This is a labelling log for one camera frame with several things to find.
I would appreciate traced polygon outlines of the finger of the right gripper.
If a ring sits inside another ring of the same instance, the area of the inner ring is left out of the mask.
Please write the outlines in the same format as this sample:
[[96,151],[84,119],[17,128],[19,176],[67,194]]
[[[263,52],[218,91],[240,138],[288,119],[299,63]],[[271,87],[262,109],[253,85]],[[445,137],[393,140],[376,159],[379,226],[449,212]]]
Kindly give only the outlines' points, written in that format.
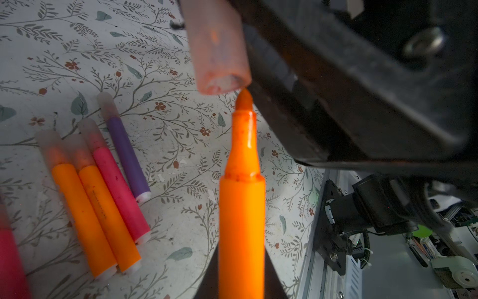
[[478,156],[476,1],[233,1],[369,159]]

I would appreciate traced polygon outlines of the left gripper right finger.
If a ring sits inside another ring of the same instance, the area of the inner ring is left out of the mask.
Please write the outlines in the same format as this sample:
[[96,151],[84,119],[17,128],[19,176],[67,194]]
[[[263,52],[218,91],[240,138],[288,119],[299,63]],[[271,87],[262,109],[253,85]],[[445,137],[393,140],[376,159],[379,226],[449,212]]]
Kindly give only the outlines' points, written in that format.
[[267,251],[265,251],[265,299],[288,299]]

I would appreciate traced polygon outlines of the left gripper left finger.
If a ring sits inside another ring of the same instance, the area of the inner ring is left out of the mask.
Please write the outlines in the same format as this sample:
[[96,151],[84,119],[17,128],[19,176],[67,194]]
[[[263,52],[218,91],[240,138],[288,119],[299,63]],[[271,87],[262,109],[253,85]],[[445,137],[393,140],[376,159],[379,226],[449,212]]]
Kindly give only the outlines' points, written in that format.
[[218,299],[218,255],[219,246],[214,251],[210,263],[205,271],[204,277],[197,289],[194,299]]

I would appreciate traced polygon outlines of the orange marker pen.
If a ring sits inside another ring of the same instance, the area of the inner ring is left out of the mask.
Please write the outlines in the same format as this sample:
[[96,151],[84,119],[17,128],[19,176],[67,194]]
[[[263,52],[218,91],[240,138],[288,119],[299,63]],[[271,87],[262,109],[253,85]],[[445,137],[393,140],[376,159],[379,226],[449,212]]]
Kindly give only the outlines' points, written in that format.
[[243,89],[232,114],[232,148],[219,188],[221,299],[264,297],[266,181],[256,134],[253,97]]
[[42,130],[35,134],[35,139],[54,183],[65,199],[68,215],[94,279],[109,279],[116,274],[118,263],[62,138],[53,130]]
[[63,141],[112,248],[119,269],[123,274],[136,272],[141,268],[140,253],[129,234],[86,141],[80,134],[71,135]]

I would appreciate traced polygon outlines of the pink marker pen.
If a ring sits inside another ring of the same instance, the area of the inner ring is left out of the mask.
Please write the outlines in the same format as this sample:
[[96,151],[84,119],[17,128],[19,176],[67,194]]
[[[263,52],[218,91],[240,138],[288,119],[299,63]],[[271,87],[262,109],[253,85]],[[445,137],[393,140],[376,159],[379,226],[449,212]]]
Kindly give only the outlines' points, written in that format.
[[1,204],[1,298],[31,298],[21,257],[4,204]]
[[91,119],[84,119],[78,124],[78,128],[92,153],[131,238],[137,245],[147,243],[151,239],[151,229],[98,125]]

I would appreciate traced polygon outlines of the translucent pink pen cap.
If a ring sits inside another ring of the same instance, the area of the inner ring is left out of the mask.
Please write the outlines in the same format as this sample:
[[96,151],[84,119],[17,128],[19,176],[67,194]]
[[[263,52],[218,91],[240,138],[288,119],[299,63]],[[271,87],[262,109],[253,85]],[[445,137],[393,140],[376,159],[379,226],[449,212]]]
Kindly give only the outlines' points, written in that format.
[[228,1],[184,0],[185,22],[197,90],[220,95],[251,84],[239,13]]

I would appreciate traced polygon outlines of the purple marker pen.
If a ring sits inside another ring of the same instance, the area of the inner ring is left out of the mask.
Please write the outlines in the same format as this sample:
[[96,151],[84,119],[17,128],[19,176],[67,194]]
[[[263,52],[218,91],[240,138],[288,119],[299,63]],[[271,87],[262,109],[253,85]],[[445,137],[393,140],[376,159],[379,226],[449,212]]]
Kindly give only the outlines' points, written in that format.
[[138,157],[134,152],[113,96],[108,92],[97,95],[97,102],[117,151],[130,189],[139,204],[152,198],[148,181],[143,173]]

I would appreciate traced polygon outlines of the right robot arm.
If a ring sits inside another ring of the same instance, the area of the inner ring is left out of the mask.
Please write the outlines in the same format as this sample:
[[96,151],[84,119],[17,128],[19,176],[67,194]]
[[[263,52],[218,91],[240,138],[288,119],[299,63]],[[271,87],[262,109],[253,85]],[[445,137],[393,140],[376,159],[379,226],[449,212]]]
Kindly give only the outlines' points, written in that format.
[[328,182],[314,247],[340,266],[346,237],[419,225],[449,234],[439,195],[478,202],[478,4],[233,1],[264,119],[295,162],[364,171]]

